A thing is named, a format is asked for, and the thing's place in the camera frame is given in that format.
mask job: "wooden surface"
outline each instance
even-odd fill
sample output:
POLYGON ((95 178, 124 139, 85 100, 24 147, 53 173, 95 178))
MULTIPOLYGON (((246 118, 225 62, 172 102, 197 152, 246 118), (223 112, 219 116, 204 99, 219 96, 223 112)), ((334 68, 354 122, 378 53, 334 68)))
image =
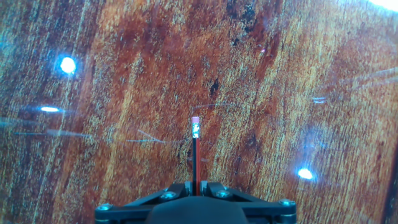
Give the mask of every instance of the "wooden surface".
POLYGON ((0 223, 92 223, 101 203, 191 179, 196 115, 205 179, 295 200, 299 223, 396 222, 398 12, 363 0, 0 6, 0 223))

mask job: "screw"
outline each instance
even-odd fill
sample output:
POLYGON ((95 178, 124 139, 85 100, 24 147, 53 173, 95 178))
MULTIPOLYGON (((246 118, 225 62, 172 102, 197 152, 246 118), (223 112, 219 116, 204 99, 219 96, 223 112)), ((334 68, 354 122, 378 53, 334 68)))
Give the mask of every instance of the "screw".
POLYGON ((164 192, 162 194, 161 199, 166 199, 166 200, 170 200, 173 199, 177 194, 174 192, 164 192))
POLYGON ((289 199, 282 199, 282 200, 279 200, 279 203, 280 203, 281 205, 283 205, 283 206, 293 206, 293 205, 296 204, 294 201, 291 201, 291 200, 289 200, 289 199))
POLYGON ((219 191, 217 191, 216 196, 219 197, 219 198, 226 198, 226 197, 228 197, 230 194, 231 194, 231 193, 229 193, 229 192, 226 191, 226 190, 219 190, 219 191))
POLYGON ((106 204, 103 204, 103 205, 99 206, 97 209, 99 211, 108 211, 112 207, 113 207, 113 205, 106 203, 106 204))

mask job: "pencil eraser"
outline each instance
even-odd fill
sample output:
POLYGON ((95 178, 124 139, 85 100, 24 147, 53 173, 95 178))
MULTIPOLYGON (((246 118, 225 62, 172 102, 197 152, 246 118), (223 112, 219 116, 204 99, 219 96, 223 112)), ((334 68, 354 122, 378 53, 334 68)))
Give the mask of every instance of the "pencil eraser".
POLYGON ((199 120, 199 117, 192 117, 192 123, 200 123, 199 120))

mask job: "black pencil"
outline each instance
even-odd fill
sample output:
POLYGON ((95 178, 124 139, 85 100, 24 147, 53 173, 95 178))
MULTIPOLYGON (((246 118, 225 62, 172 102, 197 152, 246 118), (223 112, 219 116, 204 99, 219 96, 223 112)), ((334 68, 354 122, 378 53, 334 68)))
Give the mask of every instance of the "black pencil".
POLYGON ((192 181, 192 194, 200 195, 200 119, 199 117, 192 118, 192 154, 193 154, 193 181, 192 181))

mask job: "black bracket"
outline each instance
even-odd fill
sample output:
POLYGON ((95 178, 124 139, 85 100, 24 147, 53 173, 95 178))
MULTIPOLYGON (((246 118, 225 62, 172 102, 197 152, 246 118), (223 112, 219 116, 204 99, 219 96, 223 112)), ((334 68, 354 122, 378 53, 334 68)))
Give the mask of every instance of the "black bracket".
MULTIPOLYGON (((283 223, 297 222, 296 204, 290 200, 266 202, 227 188, 217 182, 201 182, 201 196, 227 200, 242 208, 249 223, 283 223)), ((95 210, 96 224, 144 223, 150 211, 158 204, 192 196, 192 183, 172 184, 165 190, 140 198, 123 207, 102 205, 95 210)))

